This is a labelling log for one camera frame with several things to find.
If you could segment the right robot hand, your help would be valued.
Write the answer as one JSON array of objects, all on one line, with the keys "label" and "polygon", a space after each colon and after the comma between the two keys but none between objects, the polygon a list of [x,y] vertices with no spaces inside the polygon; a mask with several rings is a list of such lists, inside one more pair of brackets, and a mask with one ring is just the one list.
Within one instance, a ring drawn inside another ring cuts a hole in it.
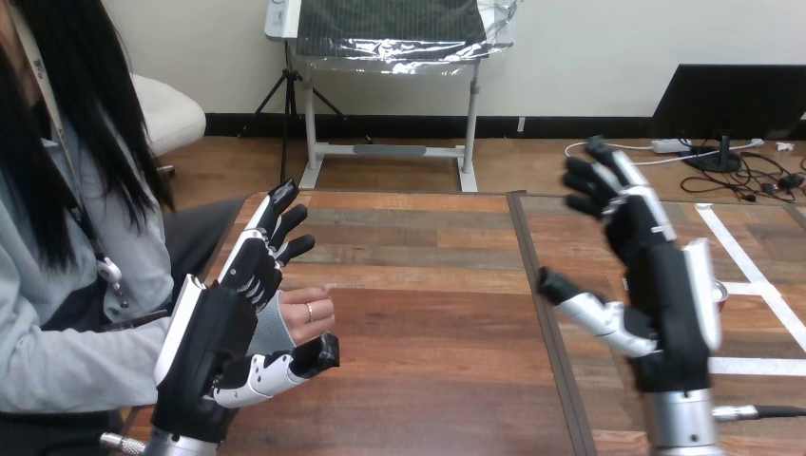
[{"label": "right robot hand", "polygon": [[639,392],[710,389],[721,329],[707,240],[678,246],[656,191],[623,151],[593,137],[585,152],[585,160],[566,159],[566,205],[602,224],[624,266],[629,301],[606,300],[547,266],[539,293],[628,358]]}]

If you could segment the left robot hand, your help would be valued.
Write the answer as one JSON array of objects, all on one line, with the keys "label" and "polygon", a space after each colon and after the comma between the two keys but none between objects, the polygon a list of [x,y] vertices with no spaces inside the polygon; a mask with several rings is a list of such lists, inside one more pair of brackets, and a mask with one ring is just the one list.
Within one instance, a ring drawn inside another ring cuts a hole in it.
[{"label": "left robot hand", "polygon": [[310,251],[310,235],[287,239],[307,217],[293,180],[260,204],[218,278],[189,275],[154,370],[158,401],[142,455],[215,455],[238,410],[267,401],[340,364],[325,333],[290,350],[248,353],[258,312],[278,298],[282,269]]}]

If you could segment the person's hand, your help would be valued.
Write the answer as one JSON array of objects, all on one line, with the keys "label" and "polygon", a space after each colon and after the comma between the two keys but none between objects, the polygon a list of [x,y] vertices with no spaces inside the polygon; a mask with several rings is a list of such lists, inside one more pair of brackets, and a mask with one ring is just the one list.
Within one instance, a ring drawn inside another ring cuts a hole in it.
[{"label": "person's hand", "polygon": [[296,345],[329,332],[336,323],[335,305],[329,287],[283,292],[279,295],[278,309]]}]

